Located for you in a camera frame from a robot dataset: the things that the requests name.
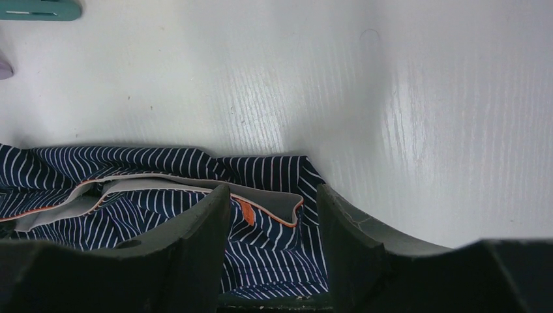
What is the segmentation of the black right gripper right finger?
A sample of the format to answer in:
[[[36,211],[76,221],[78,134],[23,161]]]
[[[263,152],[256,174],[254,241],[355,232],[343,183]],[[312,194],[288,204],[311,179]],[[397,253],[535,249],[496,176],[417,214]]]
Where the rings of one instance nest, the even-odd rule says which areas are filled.
[[[551,312],[552,240],[481,239],[447,248],[317,192],[336,312]]]

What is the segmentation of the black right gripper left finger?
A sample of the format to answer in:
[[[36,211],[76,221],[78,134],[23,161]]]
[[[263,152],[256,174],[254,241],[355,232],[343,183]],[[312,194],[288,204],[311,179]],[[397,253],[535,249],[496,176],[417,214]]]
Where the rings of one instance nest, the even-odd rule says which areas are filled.
[[[230,190],[114,248],[1,241],[2,312],[215,312]]]

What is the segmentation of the navy striped boxer underwear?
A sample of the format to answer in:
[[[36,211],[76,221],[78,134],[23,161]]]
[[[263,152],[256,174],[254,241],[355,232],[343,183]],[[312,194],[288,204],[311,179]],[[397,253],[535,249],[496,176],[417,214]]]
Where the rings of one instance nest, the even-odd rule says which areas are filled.
[[[113,248],[230,189],[220,292],[245,299],[328,290],[306,156],[214,158],[196,148],[1,146],[1,224],[10,239]]]

